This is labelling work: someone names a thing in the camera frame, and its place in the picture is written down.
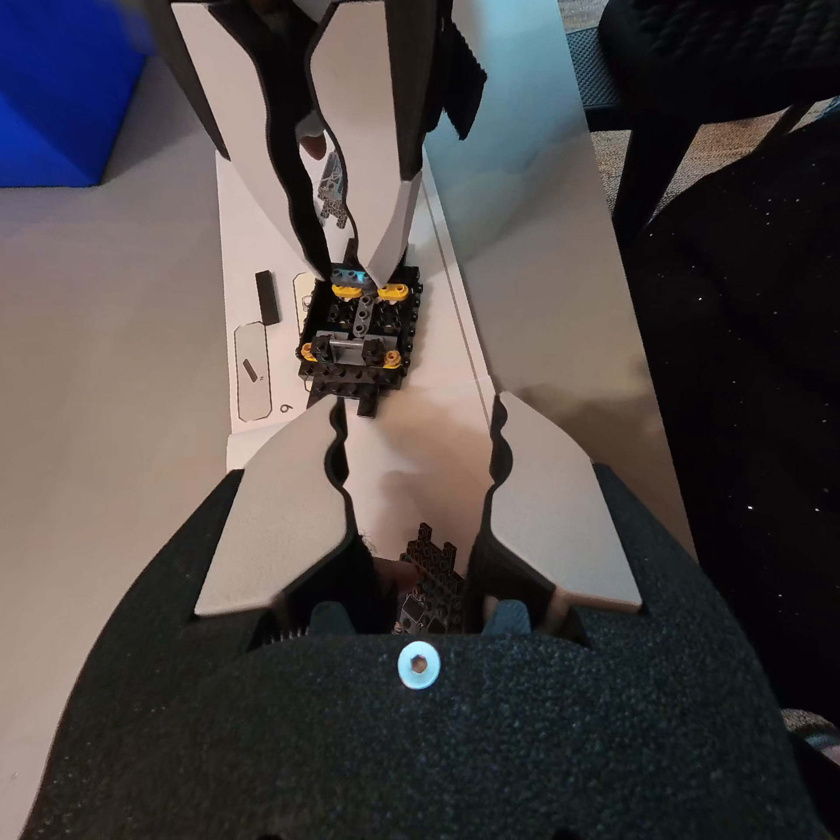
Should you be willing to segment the blue storage bin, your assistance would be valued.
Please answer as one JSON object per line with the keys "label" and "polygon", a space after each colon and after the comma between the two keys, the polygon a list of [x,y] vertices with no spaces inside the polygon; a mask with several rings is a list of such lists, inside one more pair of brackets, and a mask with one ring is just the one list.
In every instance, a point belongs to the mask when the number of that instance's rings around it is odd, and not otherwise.
{"label": "blue storage bin", "polygon": [[143,2],[1,2],[1,186],[102,180],[147,56]]}

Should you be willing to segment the white instruction booklet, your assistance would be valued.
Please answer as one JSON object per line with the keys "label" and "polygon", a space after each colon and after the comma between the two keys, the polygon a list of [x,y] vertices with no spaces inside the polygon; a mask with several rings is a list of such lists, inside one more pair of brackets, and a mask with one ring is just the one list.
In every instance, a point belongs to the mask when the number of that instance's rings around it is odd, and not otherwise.
{"label": "white instruction booklet", "polygon": [[[232,470],[246,467],[306,410],[309,390],[296,356],[303,303],[295,280],[302,277],[310,289],[313,279],[219,153],[216,179]],[[356,401],[345,403],[346,488],[374,556],[397,560],[425,523],[434,545],[455,547],[455,570],[466,576],[490,485],[495,392],[427,163],[406,262],[419,268],[423,283],[412,362],[401,388],[381,396],[374,418],[357,416]],[[280,322],[269,327],[260,320],[261,270],[272,272],[280,306]]]}

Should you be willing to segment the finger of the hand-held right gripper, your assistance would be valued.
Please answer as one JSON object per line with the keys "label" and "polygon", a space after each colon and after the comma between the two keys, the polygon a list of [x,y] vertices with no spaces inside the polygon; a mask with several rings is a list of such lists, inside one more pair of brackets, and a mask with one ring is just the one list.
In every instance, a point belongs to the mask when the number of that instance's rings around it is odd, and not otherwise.
{"label": "finger of the hand-held right gripper", "polygon": [[304,53],[314,23],[290,3],[274,27],[249,2],[173,2],[230,160],[250,195],[318,277],[331,259],[299,139],[314,113]]}
{"label": "finger of the hand-held right gripper", "polygon": [[358,260],[376,286],[385,286],[406,249],[421,176],[401,174],[385,3],[336,3],[330,11],[310,76],[342,160]]}

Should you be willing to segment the black speckled clothing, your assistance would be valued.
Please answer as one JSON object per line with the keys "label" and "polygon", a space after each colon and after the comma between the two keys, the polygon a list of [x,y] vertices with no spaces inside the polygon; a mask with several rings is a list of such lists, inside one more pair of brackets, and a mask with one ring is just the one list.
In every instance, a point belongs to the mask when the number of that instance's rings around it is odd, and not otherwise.
{"label": "black speckled clothing", "polygon": [[681,193],[624,265],[700,565],[780,704],[838,725],[838,112]]}

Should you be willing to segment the black lego model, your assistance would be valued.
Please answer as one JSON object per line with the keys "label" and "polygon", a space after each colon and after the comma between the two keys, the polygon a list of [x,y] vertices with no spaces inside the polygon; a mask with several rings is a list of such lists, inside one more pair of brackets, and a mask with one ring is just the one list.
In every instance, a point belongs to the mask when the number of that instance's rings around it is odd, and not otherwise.
{"label": "black lego model", "polygon": [[358,403],[374,417],[383,393],[401,388],[409,371],[424,285],[415,266],[397,267],[383,287],[336,287],[295,280],[303,303],[297,357],[308,406],[325,396]]}

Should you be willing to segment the black lego tile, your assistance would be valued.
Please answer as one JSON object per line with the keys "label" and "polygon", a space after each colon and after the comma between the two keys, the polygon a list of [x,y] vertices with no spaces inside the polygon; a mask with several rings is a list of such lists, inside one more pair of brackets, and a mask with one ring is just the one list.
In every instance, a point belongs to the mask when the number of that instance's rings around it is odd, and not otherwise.
{"label": "black lego tile", "polygon": [[280,322],[280,306],[272,272],[268,269],[256,272],[255,284],[261,322],[266,327],[278,324]]}

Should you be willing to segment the person's right hand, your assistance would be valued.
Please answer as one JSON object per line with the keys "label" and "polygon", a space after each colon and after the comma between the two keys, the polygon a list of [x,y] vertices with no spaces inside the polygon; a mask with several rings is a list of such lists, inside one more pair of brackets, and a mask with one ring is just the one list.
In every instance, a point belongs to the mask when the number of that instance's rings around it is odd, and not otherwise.
{"label": "person's right hand", "polygon": [[328,150],[324,125],[315,111],[311,111],[295,128],[297,141],[307,154],[321,161]]}

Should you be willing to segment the person's left hand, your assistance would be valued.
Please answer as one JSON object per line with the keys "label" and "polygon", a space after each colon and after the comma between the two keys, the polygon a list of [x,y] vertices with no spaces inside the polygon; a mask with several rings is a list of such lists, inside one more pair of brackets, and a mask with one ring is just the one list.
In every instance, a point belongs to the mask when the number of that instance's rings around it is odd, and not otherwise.
{"label": "person's left hand", "polygon": [[412,562],[373,558],[373,566],[385,599],[411,592],[418,582],[418,570]]}

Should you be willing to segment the black chair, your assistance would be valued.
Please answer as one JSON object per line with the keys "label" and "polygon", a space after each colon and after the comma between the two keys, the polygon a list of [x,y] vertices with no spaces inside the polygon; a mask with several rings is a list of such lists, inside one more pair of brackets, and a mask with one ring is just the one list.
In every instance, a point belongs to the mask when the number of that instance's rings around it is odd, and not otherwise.
{"label": "black chair", "polygon": [[838,96],[838,1],[610,1],[567,40],[589,130],[630,132],[612,211],[622,252],[702,126],[783,112],[774,139]]}

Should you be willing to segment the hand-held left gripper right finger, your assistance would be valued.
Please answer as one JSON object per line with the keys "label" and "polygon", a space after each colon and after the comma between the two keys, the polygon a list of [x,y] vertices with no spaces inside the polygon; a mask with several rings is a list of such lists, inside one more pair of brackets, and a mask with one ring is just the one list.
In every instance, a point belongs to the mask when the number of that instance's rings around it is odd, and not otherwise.
{"label": "hand-held left gripper right finger", "polygon": [[510,392],[495,397],[491,485],[469,556],[469,608],[515,600],[529,614],[636,614],[634,574],[595,474],[573,438]]}

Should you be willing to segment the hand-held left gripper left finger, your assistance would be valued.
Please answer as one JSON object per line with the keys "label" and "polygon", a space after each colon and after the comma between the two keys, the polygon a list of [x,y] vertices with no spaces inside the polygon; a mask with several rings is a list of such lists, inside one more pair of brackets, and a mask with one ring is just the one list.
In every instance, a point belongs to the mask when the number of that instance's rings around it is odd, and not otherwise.
{"label": "hand-held left gripper left finger", "polygon": [[273,606],[354,538],[344,400],[326,396],[251,457],[195,604],[210,617]]}

